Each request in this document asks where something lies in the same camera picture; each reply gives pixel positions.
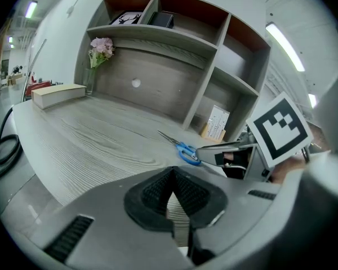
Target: black and white picture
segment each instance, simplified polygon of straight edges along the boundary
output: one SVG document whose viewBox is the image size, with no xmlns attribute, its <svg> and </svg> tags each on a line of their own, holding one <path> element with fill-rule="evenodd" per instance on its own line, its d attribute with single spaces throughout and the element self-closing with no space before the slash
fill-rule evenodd
<svg viewBox="0 0 338 270">
<path fill-rule="evenodd" d="M 140 11 L 126 11 L 121 13 L 112 23 L 111 25 L 119 25 L 119 24 L 136 24 L 139 21 L 139 18 L 143 14 Z"/>
<path fill-rule="evenodd" d="M 284 92 L 250 117 L 247 124 L 269 167 L 286 160 L 313 140 L 304 117 Z"/>
</svg>

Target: wooden bookshelf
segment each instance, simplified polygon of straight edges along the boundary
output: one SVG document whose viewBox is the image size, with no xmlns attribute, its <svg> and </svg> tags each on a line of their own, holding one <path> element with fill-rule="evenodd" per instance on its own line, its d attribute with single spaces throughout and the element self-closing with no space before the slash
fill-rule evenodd
<svg viewBox="0 0 338 270">
<path fill-rule="evenodd" d="M 123 11 L 137 24 L 110 25 Z M 148 25 L 154 12 L 174 16 L 173 29 Z M 263 86 L 270 47 L 245 22 L 201 0 L 103 0 L 83 37 L 75 69 L 82 83 L 87 51 L 109 37 L 114 56 L 96 72 L 95 92 L 171 117 L 200 131 L 213 105 L 230 112 L 224 140 L 236 139 Z M 134 88 L 133 79 L 141 86 Z"/>
</svg>

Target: blue scissors handle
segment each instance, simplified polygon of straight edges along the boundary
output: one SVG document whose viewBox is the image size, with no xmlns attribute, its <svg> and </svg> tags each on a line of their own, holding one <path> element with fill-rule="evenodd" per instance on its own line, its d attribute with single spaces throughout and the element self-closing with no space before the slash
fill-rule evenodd
<svg viewBox="0 0 338 270">
<path fill-rule="evenodd" d="M 179 156 L 190 165 L 198 166 L 201 161 L 198 160 L 195 154 L 195 148 L 190 145 L 186 145 L 183 142 L 180 142 L 180 145 L 176 145 L 176 148 L 179 151 Z"/>
</svg>

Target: scissors blade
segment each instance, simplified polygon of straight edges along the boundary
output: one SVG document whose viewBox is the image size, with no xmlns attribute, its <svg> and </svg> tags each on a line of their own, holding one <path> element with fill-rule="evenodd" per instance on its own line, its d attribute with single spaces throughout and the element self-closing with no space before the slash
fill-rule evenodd
<svg viewBox="0 0 338 270">
<path fill-rule="evenodd" d="M 159 133 L 161 136 L 163 136 L 165 139 L 168 139 L 173 145 L 180 145 L 180 143 L 179 143 L 177 140 L 175 140 L 175 139 L 169 137 L 168 135 L 164 134 L 163 132 L 161 132 L 161 131 L 159 131 L 159 130 L 157 130 L 157 131 L 158 131 L 158 133 Z"/>
</svg>

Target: gray tiled floor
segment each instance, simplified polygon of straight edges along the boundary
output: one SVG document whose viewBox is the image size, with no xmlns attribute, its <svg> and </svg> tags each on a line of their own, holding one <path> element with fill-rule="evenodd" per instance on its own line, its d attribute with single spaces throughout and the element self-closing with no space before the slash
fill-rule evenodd
<svg viewBox="0 0 338 270">
<path fill-rule="evenodd" d="M 2 88 L 0 126 L 7 111 L 20 102 L 22 89 L 23 84 Z M 5 125 L 3 136 L 13 133 L 16 133 L 16 128 L 11 115 Z M 1 155 L 4 155 L 11 146 L 11 142 L 7 142 L 0 149 Z M 35 175 L 24 153 L 16 165 L 0 178 L 2 222 L 27 237 L 30 237 L 36 227 L 60 207 L 61 204 L 52 197 Z"/>
</svg>

